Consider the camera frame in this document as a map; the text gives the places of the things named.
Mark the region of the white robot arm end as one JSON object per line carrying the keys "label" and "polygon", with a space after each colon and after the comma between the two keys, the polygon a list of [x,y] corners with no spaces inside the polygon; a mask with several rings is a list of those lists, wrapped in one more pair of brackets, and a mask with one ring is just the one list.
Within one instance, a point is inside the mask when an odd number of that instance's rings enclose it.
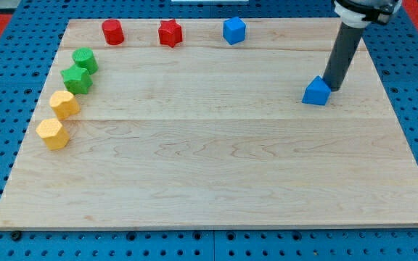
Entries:
{"label": "white robot arm end", "polygon": [[351,27],[363,29],[370,23],[387,25],[402,7],[402,0],[331,0],[334,12]]}

